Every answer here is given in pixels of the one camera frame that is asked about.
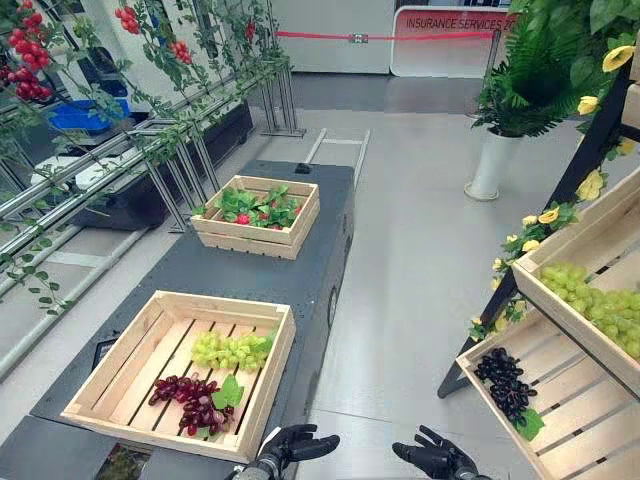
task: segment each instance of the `wooden crate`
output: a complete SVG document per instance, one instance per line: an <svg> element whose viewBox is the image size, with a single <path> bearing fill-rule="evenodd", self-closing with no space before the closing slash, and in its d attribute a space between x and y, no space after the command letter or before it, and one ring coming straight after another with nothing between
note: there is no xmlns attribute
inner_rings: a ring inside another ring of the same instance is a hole
<svg viewBox="0 0 640 480"><path fill-rule="evenodd" d="M631 85L627 91L622 123L640 129L640 84L638 83Z"/></svg>
<svg viewBox="0 0 640 480"><path fill-rule="evenodd" d="M572 338L640 395L640 363L540 281L546 265L570 262L593 274L604 291L638 290L640 282L640 169L580 214L580 222L556 232L513 265L518 289Z"/></svg>
<svg viewBox="0 0 640 480"><path fill-rule="evenodd" d="M482 356L504 347L520 359L533 385L530 407L546 426L524 439L473 371ZM537 311L457 359L536 473L545 480L635 480L640 458L640 403Z"/></svg>
<svg viewBox="0 0 640 480"><path fill-rule="evenodd" d="M297 199L302 206L291 227L272 230L221 221L222 211L215 207L215 202L224 188L244 189L266 196L270 189L281 185L289 187L286 197ZM295 260L320 211L320 190L313 183L236 175L207 202L206 207L204 216L191 217L191 223L206 246Z"/></svg>
<svg viewBox="0 0 640 480"><path fill-rule="evenodd" d="M218 331L238 337L277 334L259 372L237 372L245 387L230 432L211 439L189 437L178 421L182 405L147 402L153 383L170 375L223 382L233 370L210 370L191 362L198 335ZM62 416L96 432L144 444L225 460L248 462L258 450L295 335L287 305L156 292L93 371Z"/></svg>

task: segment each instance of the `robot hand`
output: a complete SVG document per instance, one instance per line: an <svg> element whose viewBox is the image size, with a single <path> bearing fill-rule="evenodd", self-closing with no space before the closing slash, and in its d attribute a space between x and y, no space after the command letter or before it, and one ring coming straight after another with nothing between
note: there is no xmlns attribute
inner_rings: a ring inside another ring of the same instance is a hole
<svg viewBox="0 0 640 480"><path fill-rule="evenodd" d="M469 456L452 442L437 433L420 425L420 433L428 437L416 435L414 440L421 446L409 446L394 443L394 453L405 462L409 462L430 478L443 480L467 480L478 477L476 464Z"/></svg>
<svg viewBox="0 0 640 480"><path fill-rule="evenodd" d="M270 470L270 478L279 479L289 463L324 457L340 443L338 435L313 438L316 425L293 425L279 430L262 447L258 458L248 467Z"/></svg>

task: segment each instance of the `blue bin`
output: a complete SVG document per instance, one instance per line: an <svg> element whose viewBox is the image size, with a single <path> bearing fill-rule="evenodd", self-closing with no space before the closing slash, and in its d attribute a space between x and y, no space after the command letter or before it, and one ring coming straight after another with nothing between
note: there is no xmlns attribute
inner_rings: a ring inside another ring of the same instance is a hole
<svg viewBox="0 0 640 480"><path fill-rule="evenodd" d="M124 98L117 98L116 101L122 107L122 116L119 118L125 118L129 116L129 104ZM89 109L95 106L93 100L74 100L74 105L79 108L74 108L71 105L63 104L53 109L54 115L49 118L49 122L60 130L75 130L83 129L88 132L97 134L102 133L111 127L112 118L101 119L100 115L95 114L89 116Z"/></svg>

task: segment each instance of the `gray table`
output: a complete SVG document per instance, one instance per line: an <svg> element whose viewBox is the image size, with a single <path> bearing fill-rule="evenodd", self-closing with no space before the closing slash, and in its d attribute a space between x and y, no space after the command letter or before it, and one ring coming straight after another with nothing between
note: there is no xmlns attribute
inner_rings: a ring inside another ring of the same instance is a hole
<svg viewBox="0 0 640 480"><path fill-rule="evenodd" d="M96 346L121 332L156 290L291 305L297 332L266 432L307 418L353 238L353 169L316 165L310 174L296 174L294 168L253 161L241 173L319 184L320 214L297 260L206 248L194 232L184 234L0 446L1 478L93 478L118 440L67 424L59 414L91 372ZM155 448L142 478L222 479L232 465Z"/></svg>

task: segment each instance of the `white plant pot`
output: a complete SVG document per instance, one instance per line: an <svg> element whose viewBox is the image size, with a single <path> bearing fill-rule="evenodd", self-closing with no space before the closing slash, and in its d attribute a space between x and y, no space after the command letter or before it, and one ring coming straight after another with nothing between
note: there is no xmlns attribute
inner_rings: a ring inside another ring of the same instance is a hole
<svg viewBox="0 0 640 480"><path fill-rule="evenodd" d="M498 198L498 186L505 177L522 138L502 137L490 130L487 132L476 175L464 187L464 192L469 197L483 202Z"/></svg>

